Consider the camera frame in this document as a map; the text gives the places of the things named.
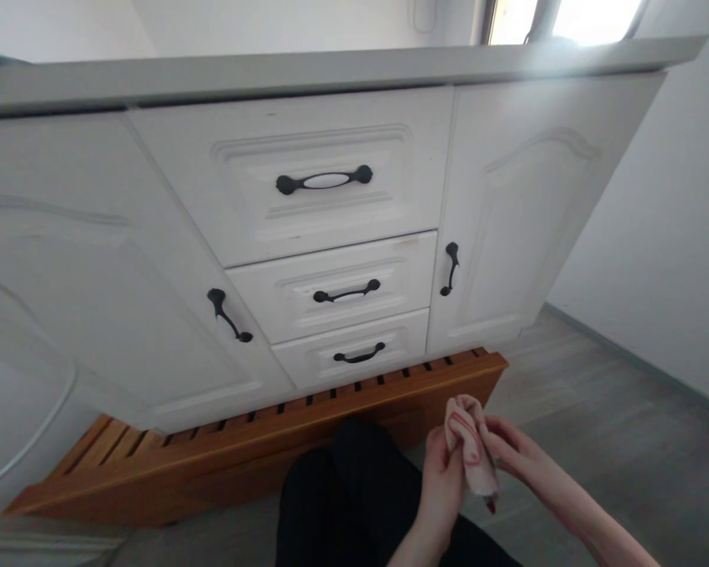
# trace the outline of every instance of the black pants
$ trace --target black pants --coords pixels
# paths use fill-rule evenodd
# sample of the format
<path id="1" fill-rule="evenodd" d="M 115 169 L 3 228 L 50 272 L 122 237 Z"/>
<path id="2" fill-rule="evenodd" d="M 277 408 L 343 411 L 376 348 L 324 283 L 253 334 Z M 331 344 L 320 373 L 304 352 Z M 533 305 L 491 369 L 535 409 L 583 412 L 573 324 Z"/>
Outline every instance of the black pants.
<path id="1" fill-rule="evenodd" d="M 379 425 L 345 420 L 281 494 L 276 565 L 386 565 L 418 512 L 421 474 Z M 460 516 L 441 565 L 519 565 Z"/>

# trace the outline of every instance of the window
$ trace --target window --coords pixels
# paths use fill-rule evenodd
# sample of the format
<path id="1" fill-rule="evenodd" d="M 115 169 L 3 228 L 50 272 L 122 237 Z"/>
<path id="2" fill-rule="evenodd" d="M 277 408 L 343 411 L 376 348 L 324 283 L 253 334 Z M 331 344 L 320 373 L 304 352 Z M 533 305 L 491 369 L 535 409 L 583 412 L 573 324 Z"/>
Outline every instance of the window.
<path id="1" fill-rule="evenodd" d="M 482 43 L 569 40 L 590 46 L 632 37 L 648 0 L 488 0 Z"/>

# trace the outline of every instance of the cabinet door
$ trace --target cabinet door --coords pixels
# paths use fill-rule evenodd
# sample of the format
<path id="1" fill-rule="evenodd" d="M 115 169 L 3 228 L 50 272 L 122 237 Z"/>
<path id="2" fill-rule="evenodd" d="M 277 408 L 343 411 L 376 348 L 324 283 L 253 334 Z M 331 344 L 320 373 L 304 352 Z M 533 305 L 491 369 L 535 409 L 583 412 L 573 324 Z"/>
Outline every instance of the cabinet door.
<path id="1" fill-rule="evenodd" d="M 119 114 L 0 121 L 0 359 L 165 432 L 293 388 Z"/>
<path id="2" fill-rule="evenodd" d="M 479 346 L 533 323 L 663 79 L 457 89 L 429 354 Z M 443 295 L 450 243 L 459 266 Z"/>

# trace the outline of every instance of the wooden slatted platform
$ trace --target wooden slatted platform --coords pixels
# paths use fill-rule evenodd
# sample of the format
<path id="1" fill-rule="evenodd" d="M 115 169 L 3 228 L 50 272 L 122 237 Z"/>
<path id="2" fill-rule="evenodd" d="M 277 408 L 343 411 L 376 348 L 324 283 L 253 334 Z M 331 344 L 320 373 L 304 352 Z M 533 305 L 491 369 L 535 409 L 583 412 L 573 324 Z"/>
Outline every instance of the wooden slatted platform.
<path id="1" fill-rule="evenodd" d="M 159 435 L 101 416 L 41 483 L 4 512 L 156 527 L 280 490 L 294 460 L 360 415 L 403 449 L 442 423 L 449 397 L 486 403 L 507 361 L 474 349 L 355 384 Z"/>

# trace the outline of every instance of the black metal handle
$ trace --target black metal handle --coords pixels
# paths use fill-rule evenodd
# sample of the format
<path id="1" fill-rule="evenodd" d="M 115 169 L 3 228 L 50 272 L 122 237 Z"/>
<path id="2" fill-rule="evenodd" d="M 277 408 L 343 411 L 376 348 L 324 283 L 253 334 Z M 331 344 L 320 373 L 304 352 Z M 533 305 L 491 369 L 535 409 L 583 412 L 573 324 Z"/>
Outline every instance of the black metal handle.
<path id="1" fill-rule="evenodd" d="M 357 364 L 358 362 L 365 362 L 366 360 L 370 360 L 376 355 L 379 350 L 383 350 L 384 348 L 386 348 L 386 345 L 384 345 L 383 343 L 377 343 L 375 350 L 373 350 L 372 353 L 360 354 L 358 357 L 354 358 L 347 358 L 346 354 L 336 353 L 333 355 L 333 359 L 336 362 L 349 362 L 349 364 Z"/>
<path id="2" fill-rule="evenodd" d="M 233 329 L 237 340 L 242 343 L 249 343 L 252 340 L 252 333 L 239 332 L 234 322 L 228 318 L 228 315 L 226 315 L 226 312 L 223 310 L 223 301 L 226 299 L 226 292 L 213 288 L 207 292 L 207 298 L 213 303 L 213 307 L 215 307 L 215 317 L 223 317 L 226 323 L 231 325 L 231 329 Z"/>
<path id="3" fill-rule="evenodd" d="M 447 244 L 447 254 L 451 257 L 451 272 L 449 272 L 449 285 L 441 288 L 441 294 L 444 297 L 451 293 L 451 279 L 455 276 L 455 268 L 459 267 L 459 260 L 457 259 L 458 251 L 459 246 L 457 246 L 457 243 Z"/>
<path id="4" fill-rule="evenodd" d="M 337 299 L 341 299 L 342 297 L 346 297 L 347 295 L 368 295 L 369 291 L 375 291 L 379 287 L 380 287 L 380 281 L 371 280 L 368 282 L 368 284 L 365 286 L 364 289 L 357 290 L 357 291 L 348 291 L 347 293 L 343 293 L 343 294 L 328 295 L 325 291 L 316 291 L 313 294 L 313 299 L 315 301 L 317 301 L 318 303 L 323 303 L 323 302 L 327 302 L 327 301 L 334 303 Z"/>
<path id="5" fill-rule="evenodd" d="M 334 176 L 333 179 L 328 179 L 327 176 Z M 276 189 L 284 195 L 291 195 L 297 189 L 333 189 L 341 187 L 352 181 L 360 183 L 370 183 L 373 178 L 373 170 L 367 165 L 360 165 L 351 173 L 348 172 L 328 172 L 316 173 L 313 176 L 305 177 L 301 180 L 292 179 L 289 176 L 279 176 L 276 180 Z"/>

